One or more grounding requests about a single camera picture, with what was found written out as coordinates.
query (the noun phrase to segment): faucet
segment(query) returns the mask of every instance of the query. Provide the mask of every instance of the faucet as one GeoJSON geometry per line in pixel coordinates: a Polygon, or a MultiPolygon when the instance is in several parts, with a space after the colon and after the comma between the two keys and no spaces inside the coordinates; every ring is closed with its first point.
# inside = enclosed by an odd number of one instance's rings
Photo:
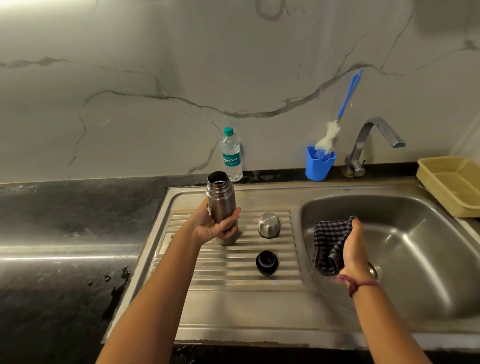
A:
{"type": "Polygon", "coordinates": [[[405,146],[405,141],[398,136],[395,130],[392,129],[385,119],[379,116],[374,116],[373,118],[368,119],[360,129],[360,133],[357,136],[357,140],[355,141],[352,152],[345,157],[345,172],[347,176],[361,177],[365,174],[365,169],[363,168],[363,163],[365,163],[365,160],[360,162],[359,159],[363,147],[365,146],[365,142],[367,141],[368,134],[374,125],[390,143],[392,148],[403,148],[405,146]]]}

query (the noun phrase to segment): hand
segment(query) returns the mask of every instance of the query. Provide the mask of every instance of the hand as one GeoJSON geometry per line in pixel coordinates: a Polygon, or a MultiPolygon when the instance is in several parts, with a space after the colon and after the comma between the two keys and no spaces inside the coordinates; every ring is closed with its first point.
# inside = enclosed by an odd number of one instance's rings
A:
{"type": "Polygon", "coordinates": [[[373,276],[368,267],[368,252],[363,240],[363,225],[357,218],[352,221],[352,231],[343,246],[345,267],[340,274],[346,274],[354,280],[371,280],[373,276]]]}
{"type": "Polygon", "coordinates": [[[191,226],[194,240],[202,245],[214,237],[226,239],[232,236],[238,229],[238,225],[234,223],[239,215],[240,207],[237,207],[232,216],[216,224],[208,213],[208,201],[205,199],[191,214],[186,224],[188,223],[191,226]]]}

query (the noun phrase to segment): stainless steel sink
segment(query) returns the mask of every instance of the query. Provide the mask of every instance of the stainless steel sink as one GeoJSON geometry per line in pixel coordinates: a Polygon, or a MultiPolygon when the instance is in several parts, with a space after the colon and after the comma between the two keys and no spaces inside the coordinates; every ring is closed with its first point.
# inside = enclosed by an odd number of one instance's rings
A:
{"type": "MultiPolygon", "coordinates": [[[[416,179],[236,185],[235,191],[242,234],[232,246],[210,241],[201,249],[177,341],[365,348],[345,287],[312,266],[313,222],[356,215],[372,270],[420,345],[479,350],[479,225],[449,216],[416,179]],[[257,231],[267,211],[282,225],[273,239],[257,231]],[[280,262],[268,277],[255,265],[265,249],[280,262]]],[[[204,196],[204,187],[169,190],[107,336],[204,196]]]]}

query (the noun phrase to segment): red thread bracelet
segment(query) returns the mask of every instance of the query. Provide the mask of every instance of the red thread bracelet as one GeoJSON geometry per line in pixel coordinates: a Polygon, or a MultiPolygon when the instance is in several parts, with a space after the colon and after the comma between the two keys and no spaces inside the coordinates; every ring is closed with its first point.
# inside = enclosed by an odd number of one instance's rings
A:
{"type": "Polygon", "coordinates": [[[346,283],[348,282],[350,284],[348,288],[348,295],[351,297],[353,294],[358,291],[360,286],[374,286],[374,287],[380,287],[380,283],[378,283],[375,280],[361,280],[357,282],[354,280],[352,277],[347,276],[346,274],[339,274],[334,281],[335,283],[346,283]]]}

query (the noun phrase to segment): black and white checkered cloth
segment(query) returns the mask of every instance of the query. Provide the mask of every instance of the black and white checkered cloth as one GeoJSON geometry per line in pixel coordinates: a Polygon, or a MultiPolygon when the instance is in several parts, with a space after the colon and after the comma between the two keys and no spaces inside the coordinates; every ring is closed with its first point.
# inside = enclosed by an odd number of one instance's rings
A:
{"type": "Polygon", "coordinates": [[[343,245],[352,231],[352,221],[348,220],[320,221],[315,223],[313,240],[315,268],[324,276],[337,275],[345,266],[343,263],[343,245]]]}

